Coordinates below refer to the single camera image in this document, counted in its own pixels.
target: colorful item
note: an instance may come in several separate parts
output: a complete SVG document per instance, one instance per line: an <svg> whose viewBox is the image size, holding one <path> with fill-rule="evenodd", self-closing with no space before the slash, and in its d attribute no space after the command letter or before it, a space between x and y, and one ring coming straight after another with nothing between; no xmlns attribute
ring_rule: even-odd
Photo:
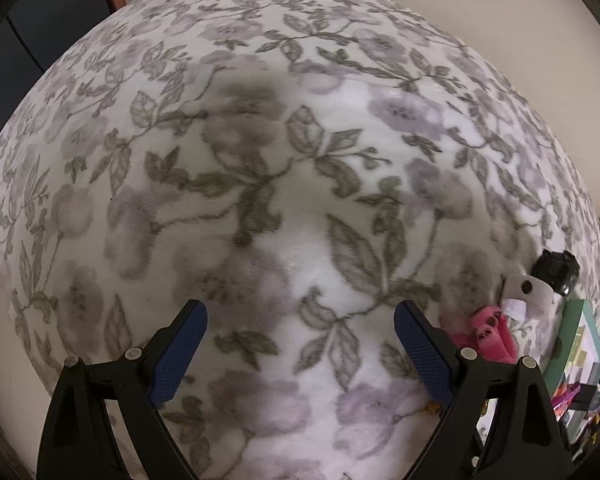
<svg viewBox="0 0 600 480"><path fill-rule="evenodd" d="M554 407L556 419L564 414L569 409L569 405L578 392L580 391L579 384L565 384L559 389L559 394L551 399L551 405Z"/></svg>
<svg viewBox="0 0 600 480"><path fill-rule="evenodd" d="M515 364L518 360L516 345L509 327L507 316L499 307L485 306L471 316L471 334L449 334L458 348L469 346L487 361Z"/></svg>
<svg viewBox="0 0 600 480"><path fill-rule="evenodd" d="M544 381L555 392L562 376L568 383L597 384L600 379L600 336L589 303L567 301L552 357L544 371Z"/></svg>

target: white wall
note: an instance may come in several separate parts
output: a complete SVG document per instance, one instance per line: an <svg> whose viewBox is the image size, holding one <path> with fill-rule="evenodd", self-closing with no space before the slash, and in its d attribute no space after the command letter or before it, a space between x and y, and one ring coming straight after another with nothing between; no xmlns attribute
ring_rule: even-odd
<svg viewBox="0 0 600 480"><path fill-rule="evenodd" d="M600 27L580 0L396 0L465 40L520 89L600 215Z"/></svg>

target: fleece blanket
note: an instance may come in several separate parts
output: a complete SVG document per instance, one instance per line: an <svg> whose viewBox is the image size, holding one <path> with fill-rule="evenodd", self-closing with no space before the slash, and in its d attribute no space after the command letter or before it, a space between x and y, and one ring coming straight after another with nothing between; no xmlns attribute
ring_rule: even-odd
<svg viewBox="0 0 600 480"><path fill-rule="evenodd" d="M573 163L495 67L389 0L136 0L0 134L0 283L50 391L68 355L208 307L162 410L202 479L401 478L438 420L395 305L461 332L542 248L575 254L600 326ZM545 314L510 325L541 362Z"/></svg>

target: black cable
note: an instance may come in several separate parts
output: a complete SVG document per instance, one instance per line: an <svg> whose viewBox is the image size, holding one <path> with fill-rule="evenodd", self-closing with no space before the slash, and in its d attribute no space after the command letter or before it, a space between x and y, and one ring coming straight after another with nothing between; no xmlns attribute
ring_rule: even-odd
<svg viewBox="0 0 600 480"><path fill-rule="evenodd" d="M13 31L13 33L15 34L17 40L20 42L20 44L22 45L23 49L27 52L27 54L29 54L29 57L31 58L31 60L33 61L33 63L35 63L35 65L40 69L40 72L45 73L46 69L44 69L42 67L42 65L40 65L40 63L38 62L38 60L36 59L36 56L33 55L33 52L30 51L29 47L27 46L27 44L24 42L24 40L22 39L21 35L18 33L18 31L16 30L16 28L13 26L13 22L11 21L11 18L9 17L9 15L5 16L5 21L9 24L9 27L11 27L11 30Z"/></svg>

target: blue gripper pad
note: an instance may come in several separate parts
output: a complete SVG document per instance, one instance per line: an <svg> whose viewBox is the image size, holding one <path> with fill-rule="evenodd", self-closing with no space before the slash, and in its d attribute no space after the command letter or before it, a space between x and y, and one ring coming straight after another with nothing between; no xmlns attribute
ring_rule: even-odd
<svg viewBox="0 0 600 480"><path fill-rule="evenodd" d="M189 303L193 301L196 305L154 367L149 400L155 407L173 399L180 381L198 349L202 336L205 335L207 322L205 305L195 300L190 300Z"/></svg>
<svg viewBox="0 0 600 480"><path fill-rule="evenodd" d="M447 409L454 400L452 370L403 303L395 309L394 327L427 393Z"/></svg>

